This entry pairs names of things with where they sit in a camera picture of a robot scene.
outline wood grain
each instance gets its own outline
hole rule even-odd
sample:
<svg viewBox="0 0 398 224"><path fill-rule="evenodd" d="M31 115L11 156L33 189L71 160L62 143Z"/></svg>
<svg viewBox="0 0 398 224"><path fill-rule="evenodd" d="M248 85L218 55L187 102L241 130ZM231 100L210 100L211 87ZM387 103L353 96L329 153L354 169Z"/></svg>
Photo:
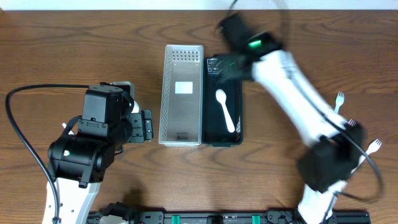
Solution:
<svg viewBox="0 0 398 224"><path fill-rule="evenodd" d="M223 11L46 11L0 16L0 105L8 91L38 83L95 84L129 80L141 108L159 130L166 44L201 44L205 56L226 52L215 25ZM278 31L277 11L244 11L253 27ZM386 194L374 204L340 197L339 209L367 209L374 223L397 223L398 12L292 11L290 49L327 102L346 93L342 114L383 145L373 158ZM12 111L47 163L61 123L81 114L83 90L43 89L17 94ZM111 202L176 210L265 210L296 207L303 182L295 159L301 140L277 103L257 84L244 84L244 142L231 148L126 146L106 171L93 205ZM0 114L1 223L40 223L45 177ZM364 166L347 191L376 190Z"/></svg>

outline white plastic spoon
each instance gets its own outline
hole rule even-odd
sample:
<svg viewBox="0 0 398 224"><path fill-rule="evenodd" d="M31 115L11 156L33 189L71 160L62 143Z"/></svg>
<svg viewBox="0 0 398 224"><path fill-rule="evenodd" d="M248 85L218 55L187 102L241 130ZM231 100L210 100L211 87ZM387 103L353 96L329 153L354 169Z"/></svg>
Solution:
<svg viewBox="0 0 398 224"><path fill-rule="evenodd" d="M221 104L221 106L223 107L226 128L231 133L235 132L234 123L232 122L231 116L229 115L228 109L226 108L226 105L225 105L225 101L226 101L225 92L223 90L217 90L216 91L216 99Z"/></svg>

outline black tray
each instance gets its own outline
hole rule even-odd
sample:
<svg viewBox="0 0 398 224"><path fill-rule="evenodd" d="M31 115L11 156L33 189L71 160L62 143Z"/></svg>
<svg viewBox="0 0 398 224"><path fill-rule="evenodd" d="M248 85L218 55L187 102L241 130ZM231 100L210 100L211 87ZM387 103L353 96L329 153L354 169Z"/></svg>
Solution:
<svg viewBox="0 0 398 224"><path fill-rule="evenodd" d="M222 59L222 55L204 59L201 142L215 147L230 147L243 142L242 81L233 80L222 85L217 83L216 65ZM226 93L226 107L236 129L234 133L226 128L223 109L216 100L217 89Z"/></svg>

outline black mounting rail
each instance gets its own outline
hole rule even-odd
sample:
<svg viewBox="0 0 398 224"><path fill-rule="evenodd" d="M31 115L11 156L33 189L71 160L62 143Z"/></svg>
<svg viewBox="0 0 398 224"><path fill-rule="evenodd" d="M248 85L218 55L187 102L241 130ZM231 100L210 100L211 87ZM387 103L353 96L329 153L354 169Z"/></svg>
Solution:
<svg viewBox="0 0 398 224"><path fill-rule="evenodd" d="M168 213L139 212L122 203L111 203L102 212L88 215L87 224L305 224L294 209L272 209L266 212L244 213ZM333 211L327 224L370 224L368 212Z"/></svg>

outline white plastic fork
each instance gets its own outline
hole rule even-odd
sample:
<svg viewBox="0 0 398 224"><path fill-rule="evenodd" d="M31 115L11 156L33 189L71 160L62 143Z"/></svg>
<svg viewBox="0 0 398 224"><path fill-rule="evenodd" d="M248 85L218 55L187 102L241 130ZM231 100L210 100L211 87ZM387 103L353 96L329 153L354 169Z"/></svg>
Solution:
<svg viewBox="0 0 398 224"><path fill-rule="evenodd" d="M367 155L370 155L370 153L377 152L381 147L381 141L379 139L374 140L368 147L368 150L366 151ZM358 167L361 165L361 163L365 160L364 156L359 157L359 163Z"/></svg>
<svg viewBox="0 0 398 224"><path fill-rule="evenodd" d="M350 119L347 123L348 123L349 125L351 125L352 127L353 127L353 126L356 126L356 120L354 120L354 119Z"/></svg>
<svg viewBox="0 0 398 224"><path fill-rule="evenodd" d="M339 91L336 96L336 106L335 106L335 113L338 113L338 110L340 109L340 106L342 106L344 103L344 93L342 91Z"/></svg>

